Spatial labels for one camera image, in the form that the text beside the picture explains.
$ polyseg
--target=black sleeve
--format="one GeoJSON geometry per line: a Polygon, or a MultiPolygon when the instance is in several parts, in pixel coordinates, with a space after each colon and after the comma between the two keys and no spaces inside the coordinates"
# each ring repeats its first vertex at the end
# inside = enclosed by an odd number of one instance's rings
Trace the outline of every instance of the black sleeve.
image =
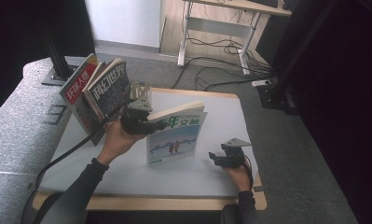
{"type": "Polygon", "coordinates": [[[257,212],[255,211],[255,198],[250,190],[239,192],[239,208],[242,224],[260,223],[257,212]]]}
{"type": "Polygon", "coordinates": [[[95,158],[87,165],[80,177],[49,208],[40,223],[76,223],[85,215],[90,197],[103,179],[108,166],[100,164],[95,158]]]}

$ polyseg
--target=gray carpet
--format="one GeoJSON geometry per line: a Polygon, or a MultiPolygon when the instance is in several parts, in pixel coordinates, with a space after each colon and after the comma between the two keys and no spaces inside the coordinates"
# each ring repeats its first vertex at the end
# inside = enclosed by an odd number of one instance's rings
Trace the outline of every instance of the gray carpet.
{"type": "MultiPolygon", "coordinates": [[[[173,62],[121,57],[127,61],[131,81],[156,87],[170,88],[181,71],[173,62]]],[[[99,54],[98,58],[110,61],[113,56],[99,54]]],[[[68,58],[72,64],[81,61],[68,58]]],[[[51,66],[50,60],[27,64],[23,81],[0,109],[0,223],[20,223],[31,192],[29,184],[50,161],[70,117],[69,110],[62,112],[60,87],[40,85],[51,66]]],[[[191,65],[176,89],[194,90],[194,76],[200,69],[191,65]]],[[[235,78],[219,70],[207,70],[202,75],[211,83],[235,78]]],[[[264,223],[357,223],[300,117],[262,108],[250,83],[210,91],[235,93],[241,99],[266,187],[268,208],[258,211],[264,223]]],[[[34,215],[29,207],[27,223],[34,215]]]]}

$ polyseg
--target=mountain photo on cover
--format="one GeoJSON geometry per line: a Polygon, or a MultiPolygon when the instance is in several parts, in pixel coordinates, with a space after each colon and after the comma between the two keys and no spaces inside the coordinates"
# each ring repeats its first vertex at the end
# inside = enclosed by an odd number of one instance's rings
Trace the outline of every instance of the mountain photo on cover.
{"type": "Polygon", "coordinates": [[[151,136],[150,159],[157,160],[194,152],[199,125],[171,129],[151,136]]]}

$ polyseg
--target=black stand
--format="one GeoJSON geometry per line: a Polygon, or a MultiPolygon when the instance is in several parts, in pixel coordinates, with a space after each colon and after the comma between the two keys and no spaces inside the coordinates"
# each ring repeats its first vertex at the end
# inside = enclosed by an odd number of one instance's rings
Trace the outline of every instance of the black stand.
{"type": "Polygon", "coordinates": [[[49,57],[52,60],[53,67],[46,74],[41,82],[42,85],[62,86],[67,79],[73,74],[77,66],[67,64],[64,56],[59,52],[55,45],[55,40],[49,31],[45,21],[39,22],[40,33],[44,39],[49,57]]]}
{"type": "Polygon", "coordinates": [[[306,36],[302,39],[299,47],[296,48],[292,54],[287,66],[283,69],[282,76],[279,78],[278,83],[274,86],[258,87],[258,93],[260,95],[261,105],[263,107],[281,109],[285,110],[286,114],[297,115],[296,108],[298,107],[299,97],[297,97],[296,92],[289,88],[296,79],[294,68],[337,1],[338,0],[330,1],[319,14],[306,36]]]}
{"type": "MultiPolygon", "coordinates": [[[[73,71],[77,69],[77,66],[75,65],[68,65],[68,66],[70,70],[72,71],[72,73],[73,71]]],[[[45,86],[63,86],[63,84],[67,81],[67,78],[68,77],[63,78],[63,77],[58,76],[57,72],[55,71],[54,66],[52,66],[52,68],[48,71],[46,76],[41,81],[41,84],[45,86]]]]}
{"type": "Polygon", "coordinates": [[[274,85],[257,87],[261,105],[264,108],[284,110],[288,115],[298,115],[298,97],[296,92],[286,91],[283,98],[273,98],[272,94],[276,92],[274,85]]]}

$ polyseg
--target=wooden table edge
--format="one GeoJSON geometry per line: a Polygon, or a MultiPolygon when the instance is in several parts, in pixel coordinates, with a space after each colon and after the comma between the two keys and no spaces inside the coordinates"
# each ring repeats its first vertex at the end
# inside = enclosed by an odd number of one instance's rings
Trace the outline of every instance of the wooden table edge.
{"type": "MultiPolygon", "coordinates": [[[[261,186],[259,174],[255,179],[255,187],[261,186]]],[[[46,198],[53,192],[38,191],[34,196],[33,208],[40,209],[46,198]]],[[[254,192],[255,209],[267,208],[267,200],[264,191],[254,192]]],[[[158,197],[131,197],[114,195],[92,195],[87,210],[104,211],[161,211],[161,210],[183,210],[183,211],[218,211],[226,204],[235,204],[238,200],[224,198],[158,198],[158,197]]]]}
{"type": "Polygon", "coordinates": [[[178,93],[186,95],[199,95],[199,96],[215,96],[215,97],[225,97],[225,98],[237,98],[238,96],[233,93],[226,92],[214,92],[214,91],[186,91],[186,90],[174,90],[174,89],[163,89],[163,88],[151,88],[151,91],[156,92],[167,92],[167,93],[178,93]]]}
{"type": "Polygon", "coordinates": [[[241,9],[246,11],[254,11],[260,13],[267,13],[269,15],[276,15],[276,16],[284,16],[290,17],[292,12],[290,10],[282,9],[284,4],[283,0],[278,1],[278,7],[268,7],[264,6],[255,2],[250,2],[247,0],[225,0],[224,3],[220,1],[209,1],[209,0],[183,0],[185,2],[192,2],[192,3],[199,3],[199,4],[206,4],[211,6],[217,7],[228,7],[234,9],[241,9]]]}

